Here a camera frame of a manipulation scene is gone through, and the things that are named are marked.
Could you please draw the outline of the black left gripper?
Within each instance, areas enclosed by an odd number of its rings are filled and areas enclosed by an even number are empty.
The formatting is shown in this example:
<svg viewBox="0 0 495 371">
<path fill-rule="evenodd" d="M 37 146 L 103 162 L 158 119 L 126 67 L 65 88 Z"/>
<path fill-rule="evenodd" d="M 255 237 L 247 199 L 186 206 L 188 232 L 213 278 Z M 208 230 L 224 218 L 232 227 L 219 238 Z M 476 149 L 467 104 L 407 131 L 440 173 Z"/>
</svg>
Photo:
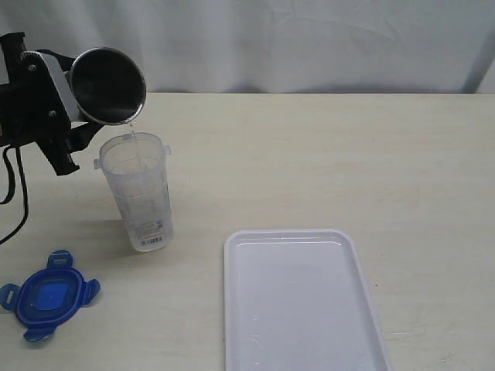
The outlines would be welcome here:
<svg viewBox="0 0 495 371">
<path fill-rule="evenodd" d="M 28 50 L 23 32 L 1 36 L 8 83 L 1 85 L 1 146 L 35 142 L 57 176 L 80 169 L 70 151 L 83 151 L 101 125 L 72 124 L 79 109 L 68 84 L 73 57 L 49 49 Z"/>
</svg>

